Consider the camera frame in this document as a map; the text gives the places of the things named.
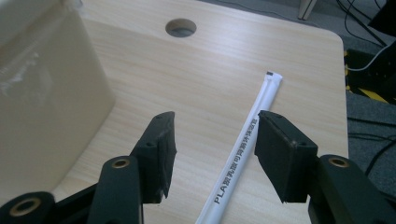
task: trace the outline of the black mechanical arm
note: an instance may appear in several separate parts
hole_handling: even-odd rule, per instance
[[[396,223],[387,200],[349,159],[324,155],[284,117],[261,111],[257,155],[280,201],[305,203],[312,223]]]
[[[23,194],[0,208],[1,224],[143,223],[143,203],[167,197],[177,153],[174,112],[154,117],[129,156],[107,161],[97,184],[62,201]]]

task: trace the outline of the gray carpet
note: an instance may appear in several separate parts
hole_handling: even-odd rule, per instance
[[[347,18],[346,27],[353,35],[347,31],[345,27],[346,13],[334,0],[318,0],[306,21],[297,19],[299,0],[201,1],[331,30],[341,36],[344,49],[357,49],[371,54],[376,54],[381,50],[375,39],[350,17]],[[343,0],[342,3],[349,7],[347,0]],[[377,3],[383,6],[385,0],[378,0]],[[379,11],[379,7],[373,0],[356,1],[354,7],[371,18]],[[351,12],[365,24],[369,22],[356,10],[352,9]],[[374,29],[371,30],[388,45],[396,39],[393,36],[381,34]],[[396,105],[381,103],[346,91],[346,113],[348,116],[349,158],[365,172],[375,154],[389,145],[391,140],[396,139]],[[378,189],[393,196],[396,196],[395,161],[396,146],[392,146],[378,157],[370,174],[368,174],[369,179]]]

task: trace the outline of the round hole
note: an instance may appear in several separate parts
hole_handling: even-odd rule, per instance
[[[120,160],[114,161],[112,166],[113,166],[113,168],[120,169],[120,168],[123,168],[123,167],[125,167],[127,165],[129,165],[129,161],[128,160],[120,159]]]
[[[197,26],[187,19],[175,19],[166,24],[165,30],[174,37],[187,37],[195,33]]]
[[[15,204],[9,214],[12,217],[21,217],[35,211],[40,204],[41,200],[39,198],[28,198]]]
[[[334,166],[338,166],[341,168],[347,168],[349,166],[349,163],[347,163],[347,161],[340,159],[340,158],[329,158],[329,163],[334,165]]]

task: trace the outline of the light wood grain surface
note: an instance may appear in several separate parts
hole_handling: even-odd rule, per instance
[[[103,126],[56,198],[97,182],[102,164],[130,153],[152,117],[176,112],[169,197],[144,206],[146,223],[194,223],[233,148],[266,71],[284,79],[271,108],[319,146],[347,156],[341,39],[302,26],[189,0],[86,0],[83,20],[116,95]],[[185,38],[170,20],[194,21]],[[282,204],[251,155],[223,223],[308,223],[307,204]]]

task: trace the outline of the screw hole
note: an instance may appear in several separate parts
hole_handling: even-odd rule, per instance
[[[28,198],[15,204],[9,214],[12,217],[21,217],[35,211],[40,204],[41,200],[39,198]]]
[[[343,159],[340,158],[329,158],[329,163],[334,165],[334,166],[338,166],[341,168],[347,168],[349,166],[349,163]]]
[[[120,160],[114,161],[112,164],[112,167],[116,168],[116,169],[120,169],[120,168],[124,168],[125,166],[128,166],[129,163],[130,162],[126,159],[120,159]]]

